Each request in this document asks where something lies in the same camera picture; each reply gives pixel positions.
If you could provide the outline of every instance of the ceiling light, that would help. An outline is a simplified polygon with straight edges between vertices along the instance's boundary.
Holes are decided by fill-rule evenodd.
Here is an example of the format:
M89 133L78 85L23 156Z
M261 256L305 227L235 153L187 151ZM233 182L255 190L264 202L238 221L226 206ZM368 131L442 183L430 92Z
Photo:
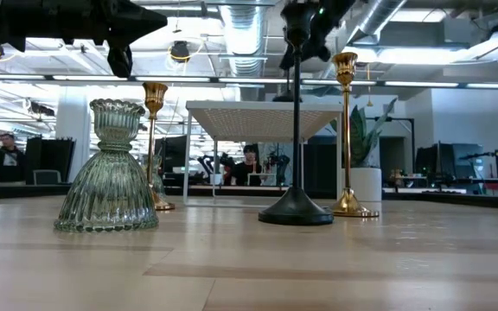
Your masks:
M126 81L127 78L119 78L115 76L53 76L56 80L68 80L68 81Z
M337 80L333 79L303 79L301 84L308 86L340 86Z
M457 87L457 86L458 86L458 83L448 83L448 82L386 81L386 86L406 86L406 87Z
M0 74L0 79L38 80L38 79L45 79L45 77L36 74Z
M469 83L466 87L478 89L498 89L498 83Z
M221 83L255 83L255 84L275 84L284 83L286 79L284 78L218 78Z
M140 76L136 77L138 81L150 81L150 82L210 82L210 78L202 77L151 77L151 76Z
M302 82L308 86L341 86L337 80L334 79L304 79ZM375 86L376 81L353 81L351 86Z

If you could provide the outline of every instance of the man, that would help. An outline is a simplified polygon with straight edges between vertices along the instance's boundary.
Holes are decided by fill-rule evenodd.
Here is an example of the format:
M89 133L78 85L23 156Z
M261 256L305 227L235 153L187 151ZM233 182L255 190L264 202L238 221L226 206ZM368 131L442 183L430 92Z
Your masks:
M15 136L2 134L0 140L0 182L24 181L26 156L15 146Z
M248 175L251 173L260 174L263 172L263 167L257 162L257 147L255 145L246 145L243 148L245 160L233 166L232 169L232 184L236 186L244 186L247 184ZM251 176L249 186L260 186L261 177Z

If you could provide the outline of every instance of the gold candlestick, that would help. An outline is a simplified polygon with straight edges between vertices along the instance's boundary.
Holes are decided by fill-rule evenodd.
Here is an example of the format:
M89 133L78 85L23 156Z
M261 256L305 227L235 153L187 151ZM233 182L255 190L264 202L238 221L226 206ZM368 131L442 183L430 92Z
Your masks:
M174 204L168 203L158 196L153 185L153 154L155 153L155 150L153 150L155 148L155 140L153 135L155 134L156 113L163 108L164 93L166 93L168 89L169 88L164 84L155 82L144 83L145 107L149 110L150 120L149 152L147 155L147 181L149 182L149 186L151 188L151 194L153 196L153 201L155 202L154 207L156 211L167 211L175 208Z
M357 60L355 53L341 53L334 56L332 62L337 69L337 81L343 86L343 156L345 158L345 188L342 197L331 207L334 216L342 217L378 217L380 213L370 211L359 203L351 189L351 132L349 120L349 94L355 73Z

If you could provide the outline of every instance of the fluorescent light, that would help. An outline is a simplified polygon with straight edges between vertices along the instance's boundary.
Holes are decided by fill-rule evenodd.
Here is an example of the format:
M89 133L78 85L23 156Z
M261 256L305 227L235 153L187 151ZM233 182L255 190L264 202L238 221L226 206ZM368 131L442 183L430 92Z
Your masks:
M332 79L303 79L301 84L310 86L340 86L337 80Z
M380 52L378 62L406 65L446 65L458 60L466 50L442 48L387 48Z
M45 79L42 75L37 74L0 74L0 79Z
M468 83L467 88L498 89L498 83Z
M68 81L126 81L127 78L119 78L115 76L53 76L56 80L68 80Z
M353 81L351 86L375 86L376 81Z
M304 85L309 86L341 86L337 80L334 79L304 79L302 82ZM376 81L353 81L351 86L375 86Z
M150 81L150 82L210 82L210 78L202 77L151 77L151 76L140 76L136 77L138 81Z
M284 78L218 78L221 83L254 83L254 84L275 84L284 83Z
M407 87L457 87L457 86L458 86L458 83L447 83L447 82L386 81L386 86L407 86Z

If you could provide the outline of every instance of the black candlestick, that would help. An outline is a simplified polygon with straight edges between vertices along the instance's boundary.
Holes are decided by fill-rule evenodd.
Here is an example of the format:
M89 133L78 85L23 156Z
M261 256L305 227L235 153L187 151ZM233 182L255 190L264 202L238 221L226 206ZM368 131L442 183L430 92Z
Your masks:
M328 225L334 221L331 212L315 204L301 188L299 101L301 99L301 47L310 37L310 20L316 13L315 3L288 3L282 10L284 35L293 47L295 79L293 87L293 185L274 205L259 213L259 221L276 225Z

